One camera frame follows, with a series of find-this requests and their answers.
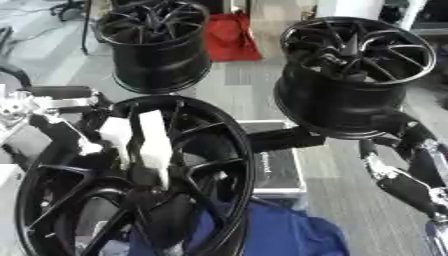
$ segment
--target white plastic part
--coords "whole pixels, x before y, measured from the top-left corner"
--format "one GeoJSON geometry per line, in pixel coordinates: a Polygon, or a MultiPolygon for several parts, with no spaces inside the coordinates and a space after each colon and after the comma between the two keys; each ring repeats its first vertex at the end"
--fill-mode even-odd
{"type": "Polygon", "coordinates": [[[404,13],[404,17],[400,22],[400,28],[410,30],[417,18],[418,13],[425,7],[428,0],[408,0],[409,7],[404,13]]]}
{"type": "Polygon", "coordinates": [[[317,17],[343,16],[377,20],[384,0],[318,0],[317,17]]]}
{"type": "Polygon", "coordinates": [[[121,169],[129,168],[130,159],[127,145],[132,137],[132,128],[129,119],[109,117],[99,130],[101,138],[108,140],[117,148],[120,155],[121,169]]]}
{"type": "Polygon", "coordinates": [[[140,149],[143,164],[146,168],[155,169],[159,175],[163,189],[169,187],[168,166],[173,149],[165,130],[162,113],[159,110],[139,115],[145,142],[140,149]]]}

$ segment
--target black alloy wheel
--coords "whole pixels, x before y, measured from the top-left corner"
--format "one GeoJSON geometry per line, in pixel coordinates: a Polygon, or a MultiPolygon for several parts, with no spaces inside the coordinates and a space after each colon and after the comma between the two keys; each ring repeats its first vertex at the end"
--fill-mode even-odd
{"type": "Polygon", "coordinates": [[[160,94],[194,85],[209,71],[203,37],[208,19],[208,10],[197,3],[153,0],[109,12],[96,31],[113,48],[120,86],[160,94]]]}
{"type": "MultiPolygon", "coordinates": [[[[137,232],[156,255],[164,255],[165,249],[179,243],[184,255],[213,255],[234,233],[240,234],[237,240],[244,239],[244,232],[238,229],[245,226],[240,224],[255,175],[244,131],[229,115],[205,102],[147,96],[114,107],[114,113],[131,120],[134,137],[130,152],[139,152],[141,147],[138,114],[157,109],[173,145],[169,190],[160,189],[157,176],[142,168],[137,154],[131,153],[132,168],[120,170],[114,149],[81,157],[53,143],[28,170],[17,197],[16,227],[28,255],[75,255],[80,213],[98,198],[110,202],[116,211],[79,253],[82,256],[100,255],[123,228],[137,232]],[[229,184],[226,191],[230,197],[227,194],[227,199],[220,199],[217,190],[225,184],[229,184]],[[203,212],[213,229],[192,245],[191,236],[203,212]]],[[[86,123],[94,128],[96,122],[86,123]]]]}
{"type": "Polygon", "coordinates": [[[399,109],[405,85],[428,74],[436,58],[408,31],[349,17],[296,23],[281,46],[288,63],[274,92],[278,106],[310,131],[340,139],[381,134],[378,115],[399,109]]]}

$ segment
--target wheel lip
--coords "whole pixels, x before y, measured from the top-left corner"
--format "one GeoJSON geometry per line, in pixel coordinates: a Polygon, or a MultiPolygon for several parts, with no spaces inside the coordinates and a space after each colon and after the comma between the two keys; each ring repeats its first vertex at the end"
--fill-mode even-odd
{"type": "MultiPolygon", "coordinates": [[[[177,1],[178,3],[184,3],[184,4],[190,4],[192,6],[194,6],[195,8],[197,8],[198,10],[200,10],[202,12],[202,15],[204,16],[204,20],[201,24],[200,28],[196,29],[193,32],[190,32],[189,34],[183,35],[179,38],[175,38],[169,41],[164,41],[164,42],[159,42],[159,43],[146,43],[146,44],[131,44],[131,43],[122,43],[122,42],[117,42],[113,39],[111,39],[110,37],[107,37],[103,34],[101,27],[104,25],[105,21],[110,18],[113,13],[108,12],[106,15],[104,15],[103,17],[101,17],[95,24],[95,31],[98,31],[97,34],[99,36],[100,39],[104,40],[105,42],[113,45],[113,46],[132,46],[132,47],[150,47],[150,46],[163,46],[165,44],[171,44],[171,43],[177,43],[177,42],[181,42],[184,40],[189,39],[190,37],[194,37],[197,34],[202,34],[204,32],[205,26],[208,24],[209,20],[210,20],[210,12],[208,11],[208,9],[201,5],[198,4],[196,2],[190,2],[190,1],[177,1]]],[[[115,9],[115,11],[120,11],[120,10],[126,10],[126,9],[130,9],[133,8],[135,6],[138,5],[143,5],[144,3],[137,3],[137,4],[130,4],[130,5],[126,5],[120,8],[115,9]]]]}
{"type": "Polygon", "coordinates": [[[290,26],[289,26],[289,27],[288,27],[288,28],[281,34],[281,36],[280,36],[280,47],[281,47],[281,49],[282,49],[283,54],[284,54],[286,57],[288,57],[288,55],[289,55],[288,50],[287,50],[287,48],[286,48],[286,39],[288,38],[288,35],[289,35],[292,31],[294,31],[294,30],[296,30],[297,28],[302,27],[302,26],[308,26],[308,25],[312,25],[312,24],[314,24],[314,23],[320,23],[320,22],[323,22],[323,21],[330,21],[330,22],[331,22],[331,21],[341,21],[341,22],[343,22],[343,21],[346,21],[346,22],[350,22],[350,21],[370,22],[370,23],[378,23],[378,24],[380,24],[380,25],[387,26],[387,27],[389,27],[390,29],[399,30],[400,32],[406,34],[406,37],[408,37],[408,36],[411,37],[411,38],[413,37],[413,39],[415,39],[415,40],[417,40],[417,41],[420,41],[419,44],[425,46],[425,47],[428,49],[429,63],[428,63],[427,68],[425,68],[425,69],[422,70],[420,73],[418,73],[418,74],[416,74],[416,75],[414,75],[414,76],[411,76],[411,77],[408,77],[408,78],[405,78],[405,79],[395,80],[395,81],[374,82],[374,83],[351,82],[351,81],[346,81],[346,80],[344,80],[344,79],[337,79],[337,78],[333,78],[333,77],[324,75],[324,74],[322,74],[322,73],[320,73],[320,72],[314,71],[314,70],[312,70],[312,69],[310,69],[310,68],[307,68],[307,67],[303,66],[302,64],[299,65],[300,68],[306,69],[307,71],[310,71],[310,72],[314,73],[316,76],[322,76],[322,77],[325,77],[325,78],[327,78],[327,79],[329,79],[329,80],[331,80],[331,81],[335,81],[335,82],[338,82],[338,83],[343,82],[343,83],[346,83],[348,86],[351,86],[351,87],[357,87],[357,88],[360,88],[360,85],[362,85],[362,86],[364,86],[364,87],[366,87],[366,88],[375,88],[375,87],[378,88],[378,87],[383,87],[383,86],[393,86],[393,85],[396,85],[396,84],[409,83],[409,82],[411,82],[411,81],[413,81],[413,80],[416,80],[416,79],[419,79],[419,78],[421,78],[421,77],[423,77],[423,76],[426,76],[427,74],[429,74],[429,73],[434,69],[434,67],[435,67],[435,65],[436,65],[436,59],[437,59],[437,57],[436,57],[436,53],[435,53],[434,49],[431,47],[431,45],[430,45],[428,42],[426,42],[426,40],[424,40],[424,39],[421,38],[420,36],[415,35],[415,34],[409,32],[409,31],[406,31],[406,30],[404,30],[404,29],[402,29],[402,28],[393,26],[393,25],[388,24],[388,23],[383,22],[383,21],[379,21],[379,20],[369,20],[369,19],[357,18],[357,17],[343,17],[343,16],[341,16],[341,17],[323,17],[323,18],[316,18],[316,19],[309,20],[309,21],[301,21],[301,22],[294,23],[294,24],[290,25],[290,26]]]}
{"type": "MultiPolygon", "coordinates": [[[[204,110],[206,113],[213,114],[213,117],[217,117],[218,119],[223,120],[227,126],[230,128],[229,131],[233,135],[233,137],[238,139],[238,143],[240,144],[240,150],[243,150],[245,154],[245,157],[247,157],[246,161],[246,175],[247,175],[247,185],[243,188],[240,203],[235,205],[234,207],[234,218],[231,222],[227,222],[227,227],[225,229],[220,230],[217,232],[217,234],[214,237],[210,237],[210,241],[206,245],[204,245],[203,241],[201,244],[199,244],[194,250],[189,252],[187,255],[195,255],[195,256],[202,256],[202,255],[210,255],[209,253],[214,251],[216,248],[220,247],[234,232],[236,228],[238,228],[238,225],[241,222],[241,219],[244,217],[244,214],[246,212],[246,207],[250,202],[250,198],[252,196],[252,191],[255,185],[255,164],[254,164],[254,154],[252,152],[252,148],[250,147],[249,140],[247,138],[246,133],[244,130],[240,127],[240,125],[227,113],[225,113],[223,110],[209,104],[206,102],[203,102],[201,100],[183,97],[183,96],[173,96],[173,95],[162,95],[162,96],[143,96],[139,98],[133,98],[129,100],[125,100],[122,102],[118,102],[114,104],[114,106],[124,106],[126,107],[129,104],[135,104],[140,102],[148,102],[153,101],[154,99],[158,99],[159,101],[164,101],[166,99],[174,99],[176,100],[186,100],[188,103],[192,103],[194,107],[199,107],[200,109],[204,110]]],[[[28,202],[28,197],[30,195],[31,186],[30,183],[35,182],[36,178],[39,178],[40,176],[34,174],[37,171],[37,167],[41,163],[39,160],[48,160],[52,157],[54,157],[56,154],[55,152],[58,150],[58,147],[55,143],[50,144],[44,152],[39,156],[36,161],[32,164],[32,166],[29,168],[27,175],[22,182],[18,195],[17,195],[17,201],[15,205],[15,212],[14,212],[14,219],[15,219],[15,226],[16,226],[16,232],[19,237],[20,244],[22,248],[25,250],[25,252],[28,255],[36,255],[36,256],[47,256],[44,255],[44,252],[39,252],[39,248],[36,247],[35,244],[29,239],[29,236],[26,235],[26,229],[25,229],[25,211],[26,211],[26,203],[28,202]]],[[[70,252],[64,252],[66,255],[72,255],[70,252]]]]}
{"type": "Polygon", "coordinates": [[[196,85],[197,83],[199,83],[211,70],[212,67],[212,61],[209,60],[207,67],[202,70],[202,72],[195,76],[195,77],[191,77],[188,80],[185,80],[182,83],[179,84],[173,84],[169,87],[166,88],[141,88],[141,87],[135,87],[135,86],[130,86],[129,84],[123,82],[118,76],[117,73],[114,72],[112,74],[112,78],[114,79],[115,83],[118,84],[118,86],[120,86],[121,88],[134,92],[134,93],[140,93],[140,94],[167,94],[167,93],[172,93],[172,92],[177,92],[177,91],[181,91],[181,90],[185,90],[188,89],[194,85],[196,85]]]}
{"type": "Polygon", "coordinates": [[[288,117],[291,121],[298,125],[302,125],[303,127],[309,129],[310,132],[315,132],[323,136],[328,136],[330,138],[341,139],[341,140],[362,140],[374,138],[377,136],[384,135],[384,132],[381,131],[370,131],[370,132],[341,132],[337,130],[330,130],[326,128],[322,128],[316,125],[313,125],[304,119],[300,118],[298,115],[294,115],[288,106],[282,100],[282,96],[280,96],[280,83],[282,83],[282,78],[280,78],[274,87],[274,99],[280,111],[288,117]]]}

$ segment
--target bolt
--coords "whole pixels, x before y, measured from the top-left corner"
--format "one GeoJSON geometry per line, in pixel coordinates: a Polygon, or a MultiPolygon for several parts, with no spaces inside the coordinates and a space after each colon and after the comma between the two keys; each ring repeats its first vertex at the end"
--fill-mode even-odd
{"type": "Polygon", "coordinates": [[[48,206],[50,206],[50,202],[48,202],[48,201],[42,201],[42,203],[40,203],[40,206],[41,206],[41,207],[48,207],[48,206]]]}

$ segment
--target blue cloth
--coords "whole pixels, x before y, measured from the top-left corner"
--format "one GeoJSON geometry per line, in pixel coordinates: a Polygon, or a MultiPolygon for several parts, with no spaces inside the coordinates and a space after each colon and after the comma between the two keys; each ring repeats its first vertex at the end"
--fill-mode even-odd
{"type": "MultiPolygon", "coordinates": [[[[245,256],[347,256],[342,232],[335,225],[281,207],[251,203],[250,229],[246,238],[245,256]]],[[[213,227],[203,214],[191,246],[199,243],[213,227]]],[[[152,256],[151,248],[134,235],[129,256],[152,256]]]]}

